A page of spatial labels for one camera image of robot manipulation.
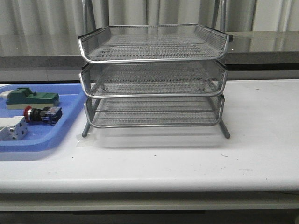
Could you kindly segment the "red emergency push button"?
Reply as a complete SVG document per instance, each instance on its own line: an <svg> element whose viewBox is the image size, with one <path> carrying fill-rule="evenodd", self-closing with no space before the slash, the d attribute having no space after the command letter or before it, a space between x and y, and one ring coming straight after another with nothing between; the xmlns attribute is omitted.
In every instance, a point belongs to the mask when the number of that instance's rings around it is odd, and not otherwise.
<svg viewBox="0 0 299 224"><path fill-rule="evenodd" d="M47 125L55 125L62 117L61 107L44 107L43 109L32 108L27 106L23 111L23 116L27 123L43 122Z"/></svg>

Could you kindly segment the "blue plastic tray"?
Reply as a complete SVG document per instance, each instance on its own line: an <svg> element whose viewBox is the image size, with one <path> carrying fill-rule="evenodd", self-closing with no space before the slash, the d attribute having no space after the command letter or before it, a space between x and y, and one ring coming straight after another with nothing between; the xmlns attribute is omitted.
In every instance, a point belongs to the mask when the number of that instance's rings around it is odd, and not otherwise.
<svg viewBox="0 0 299 224"><path fill-rule="evenodd" d="M22 140L1 141L1 161L25 161L44 156L63 140L83 108L85 94L80 84L11 84L0 88L3 93L18 87L33 92L50 92L59 95L60 111L49 111L41 121L28 123L28 133Z"/></svg>

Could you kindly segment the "grey stone ledge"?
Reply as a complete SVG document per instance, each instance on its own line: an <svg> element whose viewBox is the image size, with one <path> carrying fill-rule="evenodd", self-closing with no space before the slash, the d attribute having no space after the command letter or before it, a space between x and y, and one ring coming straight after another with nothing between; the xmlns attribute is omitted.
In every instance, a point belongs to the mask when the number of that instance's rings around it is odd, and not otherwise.
<svg viewBox="0 0 299 224"><path fill-rule="evenodd" d="M297 31L231 32L232 42L222 62L243 64L286 64L296 69L299 63ZM82 67L76 35L1 35L2 68Z"/></svg>

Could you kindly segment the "silver metal rack frame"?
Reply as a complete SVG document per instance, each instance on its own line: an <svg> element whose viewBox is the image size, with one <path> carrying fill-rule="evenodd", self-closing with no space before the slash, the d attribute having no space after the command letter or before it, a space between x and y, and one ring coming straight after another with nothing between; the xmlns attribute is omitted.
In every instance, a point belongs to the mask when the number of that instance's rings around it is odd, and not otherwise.
<svg viewBox="0 0 299 224"><path fill-rule="evenodd" d="M102 7L102 19L103 19L103 27L101 28L104 28L106 26L111 26L109 24L109 13L108 13L108 10L109 10L109 3L108 1L104 0L102 1L101 3L101 7ZM213 13L213 21L220 21L220 29L218 31L221 31L223 33L225 33L225 22L226 22L226 2L224 0L217 0L214 4L214 13ZM223 135L226 137L226 138L230 138L230 133L229 131L227 130L223 120L221 119L221 121L216 124L216 125L219 125L220 126L220 129L223 133ZM82 132L82 136L85 137L88 135L88 132L89 132L89 129L90 127L93 127L88 121L86 123L86 126Z"/></svg>

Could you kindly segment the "green and beige switch block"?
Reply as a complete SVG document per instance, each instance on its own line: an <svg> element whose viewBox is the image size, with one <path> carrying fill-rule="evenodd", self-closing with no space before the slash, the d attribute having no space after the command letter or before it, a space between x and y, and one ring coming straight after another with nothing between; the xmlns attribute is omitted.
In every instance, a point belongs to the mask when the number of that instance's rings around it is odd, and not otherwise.
<svg viewBox="0 0 299 224"><path fill-rule="evenodd" d="M7 96L7 109L25 109L27 106L42 109L44 107L58 106L60 97L58 93L36 92L30 88L17 88L9 92Z"/></svg>

